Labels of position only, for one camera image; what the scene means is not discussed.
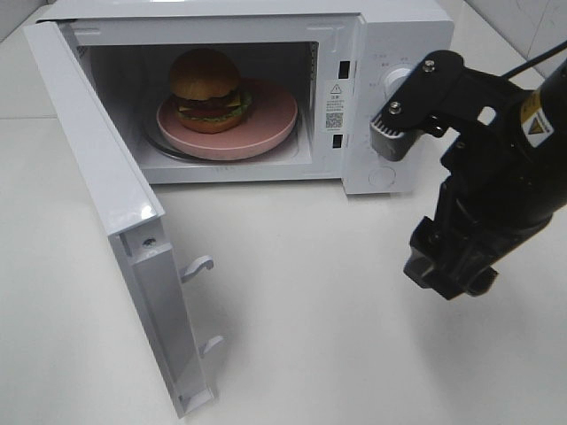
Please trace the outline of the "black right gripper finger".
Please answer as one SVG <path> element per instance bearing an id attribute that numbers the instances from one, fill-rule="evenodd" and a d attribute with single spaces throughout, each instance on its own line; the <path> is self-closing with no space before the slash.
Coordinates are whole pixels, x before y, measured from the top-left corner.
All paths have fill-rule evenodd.
<path id="1" fill-rule="evenodd" d="M 446 300 L 483 295 L 498 276 L 491 266 L 493 255 L 482 243 L 455 228 L 442 229 L 428 217 L 412 233 L 409 246 L 404 274 Z"/>

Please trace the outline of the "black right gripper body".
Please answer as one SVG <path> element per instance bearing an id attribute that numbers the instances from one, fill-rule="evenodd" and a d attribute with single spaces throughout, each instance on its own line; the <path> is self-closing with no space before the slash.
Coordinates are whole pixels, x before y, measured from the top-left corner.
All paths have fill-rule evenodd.
<path id="1" fill-rule="evenodd" d="M 459 137 L 442 159 L 433 220 L 472 236 L 493 255 L 491 266 L 541 231 L 554 214 L 554 138 L 533 146 L 524 131 L 484 143 Z"/>

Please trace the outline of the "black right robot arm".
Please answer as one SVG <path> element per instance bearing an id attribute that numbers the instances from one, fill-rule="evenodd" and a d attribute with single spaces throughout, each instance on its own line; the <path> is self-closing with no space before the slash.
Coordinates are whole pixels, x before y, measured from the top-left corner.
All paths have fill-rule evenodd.
<path id="1" fill-rule="evenodd" d="M 566 204 L 566 65 L 534 91 L 496 77 L 483 105 L 489 124 L 456 114 L 440 162 L 449 172 L 433 218 L 414 230 L 407 277 L 445 299 L 486 293 L 493 264 L 539 233 Z"/>

